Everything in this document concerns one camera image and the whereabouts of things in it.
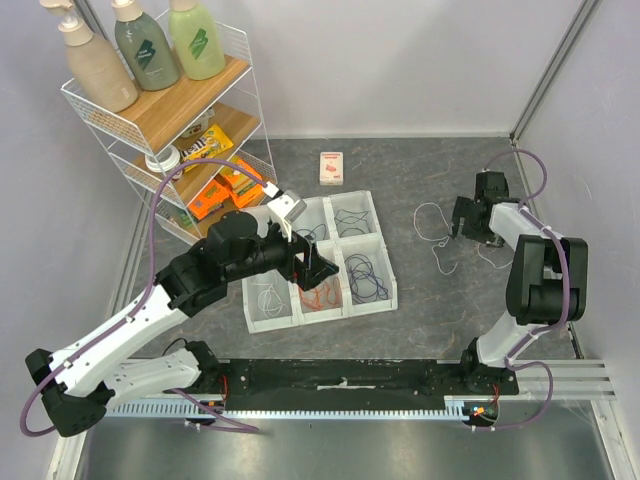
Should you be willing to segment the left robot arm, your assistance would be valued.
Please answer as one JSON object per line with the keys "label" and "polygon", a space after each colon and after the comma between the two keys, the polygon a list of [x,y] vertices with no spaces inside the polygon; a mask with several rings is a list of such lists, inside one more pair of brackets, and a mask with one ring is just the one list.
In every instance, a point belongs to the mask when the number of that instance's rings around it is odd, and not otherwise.
{"label": "left robot arm", "polygon": [[189,342],[175,353],[144,362],[126,359],[161,333],[226,297],[231,282],[268,273],[307,291],[338,273],[312,240],[268,222],[265,236],[248,212],[224,215],[205,239],[174,258],[130,305],[74,344],[36,349],[25,363],[40,399],[62,437],[82,433],[128,401],[165,391],[208,393],[219,363],[208,346]]}

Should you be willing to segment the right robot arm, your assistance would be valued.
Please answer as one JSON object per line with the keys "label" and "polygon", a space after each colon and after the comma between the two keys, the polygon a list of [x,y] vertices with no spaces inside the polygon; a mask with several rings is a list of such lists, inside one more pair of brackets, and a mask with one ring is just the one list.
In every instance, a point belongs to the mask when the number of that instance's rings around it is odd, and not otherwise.
{"label": "right robot arm", "polygon": [[506,310],[463,351],[458,381],[477,394],[504,388],[515,376],[513,361],[535,340],[586,309],[589,247],[542,224],[509,193],[501,172],[476,175],[472,198],[456,199],[451,236],[513,250],[505,292]]}

